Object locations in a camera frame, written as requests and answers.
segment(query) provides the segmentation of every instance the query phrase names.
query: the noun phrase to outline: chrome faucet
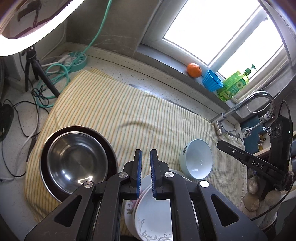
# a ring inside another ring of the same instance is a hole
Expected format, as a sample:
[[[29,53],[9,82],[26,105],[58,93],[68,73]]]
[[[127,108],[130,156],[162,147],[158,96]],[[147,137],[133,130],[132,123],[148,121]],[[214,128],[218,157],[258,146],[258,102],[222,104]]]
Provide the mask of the chrome faucet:
[[[248,97],[244,98],[240,103],[238,103],[236,106],[232,107],[226,112],[221,113],[220,115],[217,115],[215,118],[211,119],[210,122],[212,122],[216,129],[217,136],[226,135],[228,133],[231,133],[232,131],[226,131],[223,127],[222,121],[226,119],[227,116],[232,115],[236,111],[238,111],[240,108],[245,106],[246,104],[250,103],[252,100],[258,98],[258,97],[266,97],[270,101],[270,107],[269,110],[266,112],[266,114],[262,117],[260,117],[260,122],[253,126],[253,127],[246,127],[242,130],[243,138],[248,137],[251,134],[251,131],[261,125],[262,123],[268,121],[271,118],[271,114],[274,111],[274,99],[271,96],[271,94],[267,93],[266,91],[256,91],[252,94],[250,94]]]

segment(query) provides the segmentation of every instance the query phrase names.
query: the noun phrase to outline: white glove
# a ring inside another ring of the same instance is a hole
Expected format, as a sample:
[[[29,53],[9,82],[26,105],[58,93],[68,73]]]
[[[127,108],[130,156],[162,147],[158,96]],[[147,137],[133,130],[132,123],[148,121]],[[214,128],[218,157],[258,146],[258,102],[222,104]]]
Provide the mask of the white glove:
[[[280,191],[272,190],[267,193],[264,200],[260,202],[259,196],[256,195],[258,192],[259,177],[254,176],[247,181],[248,192],[243,198],[243,203],[240,210],[250,219],[262,214],[267,211],[271,206],[275,205],[281,200],[282,195]],[[254,220],[254,223],[260,228],[265,229],[269,227],[277,217],[277,210],[280,205],[275,207],[273,210],[268,212],[266,215]]]

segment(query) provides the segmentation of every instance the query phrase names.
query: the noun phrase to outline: window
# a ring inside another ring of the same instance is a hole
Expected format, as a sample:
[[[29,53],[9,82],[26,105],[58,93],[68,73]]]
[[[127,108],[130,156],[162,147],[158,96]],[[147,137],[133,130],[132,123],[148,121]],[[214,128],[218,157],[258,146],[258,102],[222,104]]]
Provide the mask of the window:
[[[203,73],[210,69],[221,80],[255,65],[236,97],[287,61],[281,37],[257,0],[166,0],[143,43],[185,65],[197,63]]]

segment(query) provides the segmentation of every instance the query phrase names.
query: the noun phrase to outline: window frame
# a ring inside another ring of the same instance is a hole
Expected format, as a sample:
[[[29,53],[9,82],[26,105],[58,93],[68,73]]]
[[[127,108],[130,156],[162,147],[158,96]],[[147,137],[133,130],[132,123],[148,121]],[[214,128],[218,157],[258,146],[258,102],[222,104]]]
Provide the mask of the window frame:
[[[186,2],[187,0],[163,1],[144,35],[142,43],[171,56],[185,65],[197,63],[203,73],[206,73],[206,71],[210,69],[216,72],[221,80],[224,80],[224,76],[218,72],[220,67],[237,51],[268,15],[260,5],[214,59],[212,59],[209,64],[206,64],[182,47],[164,39],[167,30]],[[235,95],[234,102],[242,100],[253,91],[262,87],[262,85],[281,70],[287,63],[287,60],[286,50],[282,45],[269,61],[251,77],[249,84]]]

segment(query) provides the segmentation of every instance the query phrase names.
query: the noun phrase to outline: dish drying mat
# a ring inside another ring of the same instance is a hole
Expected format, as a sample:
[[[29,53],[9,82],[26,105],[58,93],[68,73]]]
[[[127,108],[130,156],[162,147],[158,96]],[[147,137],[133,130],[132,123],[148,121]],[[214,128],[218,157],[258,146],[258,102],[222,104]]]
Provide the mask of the dish drying mat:
[[[219,140],[224,140],[244,148],[241,141],[229,135],[217,137],[207,119],[98,69],[82,70],[57,99],[28,161],[25,198],[38,222],[59,205],[41,179],[42,147],[53,132],[71,125],[88,126],[101,133],[115,151],[119,171],[133,160],[135,150],[141,149],[142,177],[150,173],[151,149],[157,149],[159,159],[167,162],[170,169],[181,171],[180,152],[191,140],[202,139],[211,148],[214,160],[206,180],[237,207],[247,190],[246,166],[216,147]],[[120,228],[121,234],[130,235],[124,222]]]

